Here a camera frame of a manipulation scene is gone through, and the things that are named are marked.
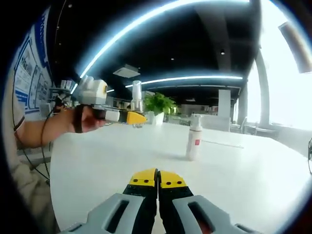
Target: white table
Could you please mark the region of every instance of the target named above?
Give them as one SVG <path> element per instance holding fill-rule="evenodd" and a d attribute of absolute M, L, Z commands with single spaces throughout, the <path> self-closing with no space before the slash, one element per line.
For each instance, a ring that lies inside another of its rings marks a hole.
<path fill-rule="evenodd" d="M 169 123 L 142 129 L 113 124 L 57 139 L 51 193 L 61 230 L 85 222 L 95 206 L 123 192 L 133 173 L 153 167 L 178 173 L 193 194 L 228 212 L 233 224 L 264 233 L 288 220 L 311 185 L 306 158 L 270 138 L 203 130 L 200 156 L 189 162 L 188 131 Z M 165 233 L 159 216 L 153 233 Z"/>

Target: black wrist strap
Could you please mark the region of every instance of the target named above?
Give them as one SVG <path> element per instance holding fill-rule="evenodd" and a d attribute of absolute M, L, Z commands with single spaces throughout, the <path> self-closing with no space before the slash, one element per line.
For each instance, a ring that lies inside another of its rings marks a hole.
<path fill-rule="evenodd" d="M 81 104 L 75 108 L 73 126 L 76 133 L 82 133 L 82 112 L 85 105 Z"/>

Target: ceiling light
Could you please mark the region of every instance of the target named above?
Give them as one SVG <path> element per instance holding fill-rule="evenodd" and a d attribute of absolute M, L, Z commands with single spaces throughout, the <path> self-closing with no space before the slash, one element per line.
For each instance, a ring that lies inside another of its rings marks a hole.
<path fill-rule="evenodd" d="M 172 80 L 183 80 L 183 79 L 243 79 L 243 77 L 231 77 L 231 76 L 194 76 L 194 77 L 175 77 L 175 78 L 166 78 L 166 79 L 155 79 L 150 81 L 142 82 L 143 84 L 151 84 L 151 83 L 158 83 L 164 81 L 172 81 Z"/>
<path fill-rule="evenodd" d="M 75 91 L 75 89 L 77 88 L 78 84 L 76 83 L 72 89 L 72 91 L 70 92 L 70 94 L 73 94 L 73 92 Z"/>
<path fill-rule="evenodd" d="M 209 2 L 209 1 L 216 1 L 216 0 L 177 0 L 171 3 L 168 3 L 166 5 L 163 5 L 159 8 L 154 9 L 153 11 L 150 11 L 146 13 L 145 15 L 139 17 L 132 23 L 130 23 L 127 27 L 122 29 L 119 33 L 117 33 L 106 45 L 102 47 L 102 49 L 94 56 L 94 58 L 91 60 L 91 62 L 88 64 L 88 66 L 84 69 L 82 74 L 80 75 L 80 78 L 83 78 L 84 75 L 88 72 L 88 70 L 93 66 L 93 64 L 96 62 L 96 60 L 106 51 L 108 50 L 117 40 L 119 40 L 122 36 L 124 36 L 126 33 L 140 25 L 141 23 L 149 20 L 150 18 L 153 18 L 165 11 L 177 8 L 179 6 L 184 6 L 191 3 L 196 2 Z M 249 3 L 249 0 L 227 0 L 227 1 L 234 1 L 234 2 L 244 2 Z"/>

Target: potted plant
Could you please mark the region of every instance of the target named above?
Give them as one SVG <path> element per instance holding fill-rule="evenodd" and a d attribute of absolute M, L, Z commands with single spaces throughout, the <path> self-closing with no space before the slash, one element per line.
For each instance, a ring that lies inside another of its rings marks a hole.
<path fill-rule="evenodd" d="M 163 94 L 147 94 L 144 98 L 144 108 L 149 111 L 147 118 L 151 124 L 161 125 L 164 120 L 164 114 L 174 112 L 175 102 Z"/>

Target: green plant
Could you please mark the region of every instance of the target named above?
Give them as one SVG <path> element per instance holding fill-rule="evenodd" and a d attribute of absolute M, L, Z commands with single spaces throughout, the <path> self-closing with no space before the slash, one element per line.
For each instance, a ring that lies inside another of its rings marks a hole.
<path fill-rule="evenodd" d="M 170 114 L 174 112 L 176 104 L 173 100 L 165 97 L 163 94 L 155 93 L 155 95 L 147 94 L 144 98 L 144 107 L 146 111 L 154 111 L 155 116 L 164 112 Z"/>

